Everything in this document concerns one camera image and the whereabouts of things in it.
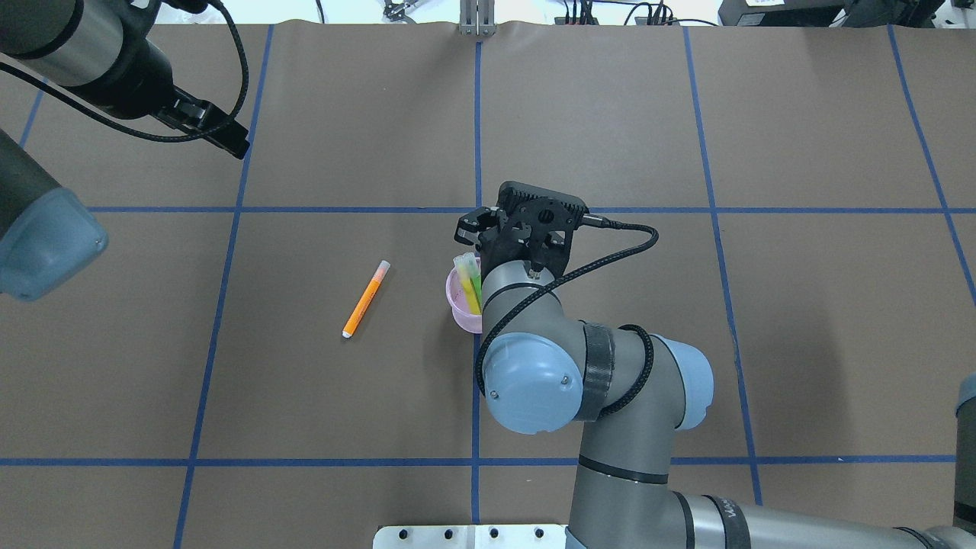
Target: blue tape grid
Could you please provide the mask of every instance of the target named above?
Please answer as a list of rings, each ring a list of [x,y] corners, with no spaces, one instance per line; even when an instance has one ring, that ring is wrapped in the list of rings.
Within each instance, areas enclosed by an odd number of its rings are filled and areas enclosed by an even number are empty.
[[[258,83],[255,110],[251,120],[252,142],[256,136],[258,118],[261,109],[261,99],[264,91],[264,79],[266,76],[268,58],[271,51],[273,36],[273,25],[268,27],[267,37],[264,44],[264,57],[261,76]],[[706,142],[704,123],[702,119],[702,109],[698,93],[697,80],[694,69],[694,59],[688,29],[683,29],[685,41],[685,54],[688,64],[689,82],[692,92],[692,102],[695,109],[695,119],[698,128],[699,145],[702,155],[702,166],[705,183],[708,191],[708,207],[604,207],[592,208],[594,213],[647,213],[647,214],[708,214],[712,217],[712,229],[715,239],[715,250],[719,263],[719,273],[721,276],[722,289],[725,297],[726,314],[729,328],[732,333],[735,347],[736,372],[739,381],[740,400],[742,403],[742,413],[746,430],[748,456],[727,456],[727,457],[675,457],[671,463],[673,465],[741,465],[750,466],[752,471],[753,491],[756,503],[761,504],[761,486],[758,477],[758,466],[767,465],[806,465],[806,464],[859,464],[859,463],[954,463],[956,458],[948,454],[921,454],[921,455],[826,455],[826,456],[759,456],[754,449],[752,439],[752,422],[749,413],[749,405],[746,394],[745,377],[742,369],[742,359],[739,351],[739,341],[735,325],[735,314],[732,306],[731,290],[729,288],[727,271],[725,268],[724,251],[721,242],[721,235],[718,225],[719,215],[734,214],[881,214],[881,215],[942,215],[946,219],[956,255],[959,259],[960,267],[963,271],[966,283],[969,287],[974,305],[976,305],[976,286],[969,270],[968,263],[959,242],[953,215],[972,215],[976,214],[976,208],[952,208],[949,206],[942,184],[936,171],[935,163],[929,150],[928,142],[925,139],[921,124],[915,111],[915,103],[909,89],[908,79],[902,64],[901,54],[898,48],[894,27],[888,26],[888,37],[891,43],[892,55],[898,70],[898,76],[905,95],[906,105],[915,132],[918,137],[925,162],[932,177],[932,183],[939,198],[940,207],[938,208],[827,208],[827,207],[721,207],[715,203],[714,190],[712,186],[712,173],[709,164],[708,146]],[[482,194],[482,171],[481,171],[481,59],[482,43],[477,42],[474,49],[474,193],[475,204],[481,205]],[[26,145],[30,136],[31,128],[37,115],[37,111],[43,99],[43,92],[38,92],[30,113],[28,115],[23,132],[20,136],[20,145]],[[198,404],[196,421],[194,424],[193,438],[190,453],[187,459],[141,459],[141,458],[0,458],[0,467],[185,467],[186,477],[184,481],[183,498],[181,500],[180,514],[178,518],[176,535],[174,538],[174,548],[179,548],[183,540],[183,529],[185,527],[186,513],[190,501],[192,490],[193,474],[197,467],[470,467],[471,469],[471,518],[472,522],[478,524],[479,517],[479,468],[480,467],[572,467],[576,465],[576,458],[557,457],[557,458],[483,458],[480,456],[480,394],[477,385],[472,378],[471,391],[471,458],[389,458],[389,459],[289,459],[289,458],[270,458],[270,459],[233,459],[199,458],[200,435],[202,432],[203,419],[206,411],[207,396],[209,393],[210,380],[213,374],[214,358],[216,355],[218,335],[220,332],[223,316],[224,299],[226,295],[227,282],[230,276],[230,269],[233,262],[233,251],[236,243],[237,229],[239,227],[240,216],[242,213],[386,213],[386,214],[458,214],[467,213],[467,207],[370,207],[370,206],[244,206],[244,192],[247,187],[247,175],[250,168],[251,152],[249,151],[244,159],[241,171],[240,184],[238,188],[237,201],[233,206],[101,206],[90,208],[93,212],[99,213],[233,213],[234,218],[231,224],[230,236],[227,244],[226,259],[224,261],[224,274],[221,281],[220,294],[218,296],[217,311],[214,317],[213,331],[207,356],[207,363],[204,371],[203,384],[200,392],[200,402]],[[479,345],[479,338],[473,338],[473,352],[476,354]]]
[[[254,112],[251,114],[250,137],[252,146],[244,156],[241,167],[240,185],[237,189],[237,203],[234,207],[234,219],[230,224],[230,237],[227,240],[227,256],[224,260],[224,274],[221,277],[221,290],[217,297],[217,312],[214,314],[214,327],[210,334],[210,348],[207,352],[207,365],[203,371],[203,385],[200,388],[200,403],[196,410],[196,422],[193,425],[193,439],[190,443],[189,458],[186,464],[186,478],[183,482],[183,498],[180,501],[180,513],[177,517],[176,534],[173,538],[174,549],[183,545],[183,530],[186,526],[186,512],[189,509],[190,492],[193,489],[193,474],[196,471],[197,455],[200,450],[200,434],[203,431],[203,417],[207,411],[207,396],[210,393],[210,380],[214,373],[214,357],[217,355],[217,341],[221,332],[224,317],[224,300],[227,295],[227,283],[230,280],[230,268],[234,260],[234,247],[237,244],[237,229],[240,226],[241,209],[244,205],[244,192],[247,189],[247,176],[251,169],[251,155],[257,144],[258,118],[261,114],[261,99],[264,95],[264,78],[267,75],[267,60],[271,54],[271,40],[274,37],[274,25],[267,27],[267,38],[264,40],[264,57],[261,63],[261,76],[258,79],[258,90],[255,92]]]
[[[729,289],[728,271],[725,268],[725,249],[722,247],[721,229],[718,226],[718,212],[715,208],[715,191],[712,186],[712,167],[709,164],[709,148],[705,141],[705,124],[702,121],[702,106],[698,96],[698,82],[695,78],[695,61],[691,53],[691,36],[688,27],[682,27],[684,34],[684,51],[688,61],[688,78],[691,83],[691,100],[695,107],[695,123],[698,125],[698,144],[702,150],[702,168],[705,172],[705,186],[709,194],[709,209],[712,215],[712,233],[715,238],[715,252],[718,255],[718,275],[722,282],[722,294],[725,296],[725,315],[732,335],[732,346],[735,350],[735,371],[739,385],[739,403],[742,406],[742,423],[746,431],[746,452],[749,454],[749,468],[752,474],[752,496],[756,505],[762,505],[762,484],[759,480],[759,465],[755,458],[755,440],[752,436],[752,418],[749,414],[749,395],[746,393],[746,376],[742,369],[742,353],[739,348],[739,332],[735,324],[735,312],[732,309],[732,291]]]

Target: wire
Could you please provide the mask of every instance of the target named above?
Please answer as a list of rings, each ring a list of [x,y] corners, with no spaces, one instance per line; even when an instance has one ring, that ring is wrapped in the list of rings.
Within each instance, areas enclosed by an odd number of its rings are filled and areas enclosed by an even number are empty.
[[[642,244],[638,244],[632,248],[627,248],[625,250],[612,253],[608,256],[597,259],[596,261],[587,263],[586,265],[583,265],[582,267],[578,268],[577,270],[571,273],[560,276],[556,280],[553,280],[549,284],[546,284],[545,286],[539,288],[535,292],[529,294],[525,299],[518,302],[517,305],[512,307],[511,311],[508,311],[508,313],[506,313],[506,315],[502,317],[502,319],[499,320],[497,324],[495,324],[495,326],[491,329],[491,331],[488,332],[488,335],[486,335],[484,340],[482,340],[481,342],[481,347],[478,349],[478,357],[474,363],[474,377],[477,380],[478,389],[481,391],[482,395],[485,394],[483,363],[485,360],[485,355],[487,355],[488,353],[488,347],[491,346],[492,342],[495,341],[495,338],[502,333],[502,330],[504,330],[505,327],[508,326],[508,323],[511,322],[513,318],[517,317],[518,314],[521,313],[522,311],[525,311],[530,305],[532,305],[537,300],[539,300],[539,298],[543,297],[548,293],[551,293],[552,290],[558,288],[559,286],[565,284],[566,282],[579,278],[580,276],[585,275],[587,273],[596,271],[601,267],[606,267],[607,265],[618,262],[624,258],[628,258],[632,255],[639,254],[640,252],[646,251],[650,249],[652,246],[654,246],[654,244],[658,243],[659,235],[657,230],[654,229],[653,227],[648,227],[646,225],[621,223],[619,221],[612,221],[603,218],[603,225],[601,225],[600,228],[615,229],[620,231],[647,232],[648,234],[650,234],[650,236]]]
[[[636,324],[626,324],[621,326],[620,329],[634,332],[640,337],[640,341],[644,343],[644,365],[641,366],[640,373],[637,375],[637,379],[634,380],[633,385],[627,389],[623,396],[600,410],[596,419],[603,419],[627,407],[644,389],[647,379],[651,377],[651,370],[654,369],[654,341],[651,339],[651,335],[647,333],[647,330]]]
[[[686,22],[686,21],[691,21],[691,22],[703,22],[704,24],[710,24],[711,26],[721,26],[720,24],[715,24],[715,23],[713,23],[713,22],[711,22],[711,21],[705,21],[705,20],[694,20],[694,19],[679,19],[679,20],[673,20],[673,19],[668,19],[668,20],[666,20],[666,21],[664,21],[664,22],[663,22],[663,23],[661,23],[661,24],[671,24],[671,23],[673,23],[673,22]]]
[[[627,18],[624,19],[624,26],[627,26],[627,23],[630,22],[630,18],[633,16],[633,12],[636,12],[637,9],[640,8],[641,6],[647,6],[647,18],[650,19],[650,17],[651,17],[651,9],[652,9],[650,2],[641,2],[639,4],[632,4],[632,5],[633,5],[633,7],[630,8],[630,13],[628,13],[627,14]]]
[[[71,108],[74,108],[75,110],[81,112],[85,116],[88,116],[93,120],[101,122],[102,124],[108,126],[109,128],[122,132],[123,134],[136,137],[139,139],[145,139],[147,141],[153,141],[156,143],[186,143],[189,141],[196,141],[198,139],[205,138],[209,135],[213,135],[221,131],[222,129],[226,128],[231,123],[233,123],[234,118],[237,116],[237,114],[240,113],[241,107],[244,106],[244,98],[247,97],[248,79],[250,76],[247,67],[247,57],[245,56],[244,53],[244,44],[241,43],[241,37],[240,34],[237,32],[237,25],[234,24],[234,19],[230,16],[230,12],[224,6],[224,2],[222,2],[221,0],[209,0],[209,3],[211,6],[216,8],[217,11],[221,12],[221,15],[223,15],[224,19],[227,21],[227,28],[229,28],[230,36],[234,40],[234,48],[236,48],[237,50],[237,58],[238,60],[240,60],[240,64],[241,64],[241,89],[240,89],[240,93],[237,95],[237,101],[234,103],[234,107],[230,110],[230,114],[227,115],[227,118],[224,121],[222,121],[220,124],[214,126],[213,128],[210,128],[209,130],[204,130],[202,132],[194,132],[189,135],[183,135],[183,136],[159,136],[155,134],[141,132],[139,130],[134,130],[128,126],[119,124],[118,122],[102,114],[99,114],[98,112],[95,112],[94,110],[91,110],[86,106],[81,105],[80,103],[70,98],[70,96],[68,96],[61,90],[58,90],[57,88],[49,85],[48,83],[42,82],[41,80],[34,78],[30,74],[27,74],[26,72],[20,70],[19,68],[16,68],[15,66],[6,63],[0,63],[0,72],[6,72],[8,74],[11,74],[19,78],[20,80],[23,80],[24,82],[40,90],[43,90],[51,97],[61,101],[62,103],[65,103]]]

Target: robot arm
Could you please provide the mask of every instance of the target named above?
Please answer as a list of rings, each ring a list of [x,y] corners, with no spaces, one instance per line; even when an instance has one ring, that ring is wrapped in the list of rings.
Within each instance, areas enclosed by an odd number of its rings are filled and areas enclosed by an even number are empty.
[[[228,21],[242,81],[230,114],[173,83],[169,61],[146,40],[160,0],[5,0],[0,2],[0,53],[116,118],[153,116],[184,136],[153,136],[117,124],[5,63],[7,72],[129,135],[164,143],[206,139],[237,158],[248,131],[234,120],[247,93],[243,46],[219,0],[167,0],[193,13],[208,4]],[[108,236],[70,190],[61,187],[0,130],[0,292],[39,299],[94,261]]]
[[[465,215],[455,233],[461,243],[477,241],[481,252],[487,335],[475,373],[492,415],[524,434],[587,422],[568,549],[976,547],[976,537],[960,528],[871,527],[670,491],[674,433],[705,418],[712,369],[697,349],[637,326],[610,329],[565,316],[555,288],[586,269],[563,274],[572,233],[583,225],[639,227],[593,216],[575,196],[508,182],[497,206]],[[655,239],[652,232],[649,242]],[[970,384],[972,404],[960,406],[963,414],[976,410],[976,379]],[[961,418],[962,441],[972,424],[964,427]],[[960,454],[970,473],[960,476],[965,487],[956,496],[970,503],[971,460]]]
[[[194,13],[208,5],[167,3]],[[144,8],[127,0],[0,2],[0,53],[116,118],[150,115],[190,135],[206,133],[201,137],[243,158],[247,130],[233,120],[239,106],[228,115],[174,85],[169,61],[146,40],[159,6],[160,0]],[[246,91],[246,63],[242,68]]]

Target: pink cup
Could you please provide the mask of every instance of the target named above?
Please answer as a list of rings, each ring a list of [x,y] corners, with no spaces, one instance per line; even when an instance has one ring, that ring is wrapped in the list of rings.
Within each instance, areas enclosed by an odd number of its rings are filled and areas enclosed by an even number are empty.
[[[481,268],[481,258],[477,258],[478,268]],[[447,275],[447,283],[444,287],[447,294],[447,302],[451,304],[451,315],[461,328],[470,333],[481,333],[481,315],[472,315],[468,310],[468,300],[465,298],[465,290],[461,287],[461,280],[458,278],[457,268],[452,269]]]

